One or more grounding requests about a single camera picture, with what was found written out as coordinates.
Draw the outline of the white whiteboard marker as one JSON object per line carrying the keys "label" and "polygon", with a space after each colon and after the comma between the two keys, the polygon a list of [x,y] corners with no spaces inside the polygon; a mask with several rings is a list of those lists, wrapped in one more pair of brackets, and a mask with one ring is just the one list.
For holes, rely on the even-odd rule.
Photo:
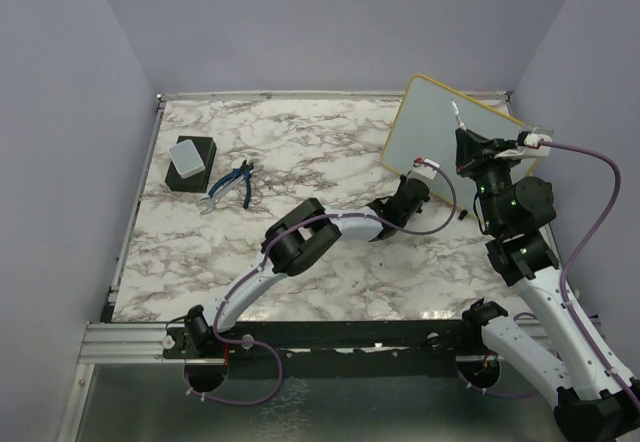
{"label": "white whiteboard marker", "polygon": [[453,99],[450,99],[450,103],[451,103],[451,107],[452,107],[452,110],[453,110],[454,118],[455,118],[456,124],[458,126],[458,129],[466,131],[467,128],[466,128],[466,125],[464,124],[464,122],[463,122],[463,120],[461,118],[461,112],[460,112],[460,109],[459,109],[456,101],[453,100]]}

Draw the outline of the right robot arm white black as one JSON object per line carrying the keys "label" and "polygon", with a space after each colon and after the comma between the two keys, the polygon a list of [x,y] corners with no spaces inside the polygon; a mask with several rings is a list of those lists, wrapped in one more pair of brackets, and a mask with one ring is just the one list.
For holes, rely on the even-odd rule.
{"label": "right robot arm white black", "polygon": [[527,304],[554,349],[548,351],[494,302],[463,314],[461,345],[502,356],[547,401],[569,441],[611,441],[639,427],[639,379],[608,347],[567,284],[542,235],[556,216],[552,185],[535,176],[513,181],[522,159],[544,157],[553,142],[534,130],[515,140],[489,139],[459,128],[456,172],[476,186],[474,210],[490,236],[493,269]]}

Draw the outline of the yellow framed whiteboard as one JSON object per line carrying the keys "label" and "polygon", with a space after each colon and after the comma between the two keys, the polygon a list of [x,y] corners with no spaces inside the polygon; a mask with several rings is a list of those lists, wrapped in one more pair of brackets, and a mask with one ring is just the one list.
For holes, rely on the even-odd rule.
{"label": "yellow framed whiteboard", "polygon": [[[456,171],[455,130],[458,126],[450,99],[456,101],[466,128],[488,139],[515,141],[525,127],[535,127],[516,120],[504,109],[425,75],[417,75],[409,82],[392,123],[382,152],[382,163],[398,174],[406,174],[416,158],[437,162],[454,185],[458,207],[469,212],[480,210],[485,202],[481,200],[478,184]],[[548,223],[556,217],[554,194],[550,183],[533,176],[538,160],[519,160],[520,163],[510,169],[514,184],[520,184],[523,178],[527,181],[519,185],[505,204],[511,207],[522,202],[526,210]]]}

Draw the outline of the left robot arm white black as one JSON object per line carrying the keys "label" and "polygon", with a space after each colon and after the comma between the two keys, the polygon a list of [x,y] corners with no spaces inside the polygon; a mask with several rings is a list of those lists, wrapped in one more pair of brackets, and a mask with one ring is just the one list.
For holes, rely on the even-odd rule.
{"label": "left robot arm white black", "polygon": [[400,178],[393,195],[356,211],[326,208],[316,198],[305,200],[267,230],[245,273],[179,319],[186,344],[198,357],[215,354],[221,334],[276,283],[310,269],[339,240],[376,242],[395,235],[428,200],[428,183],[411,175]]}

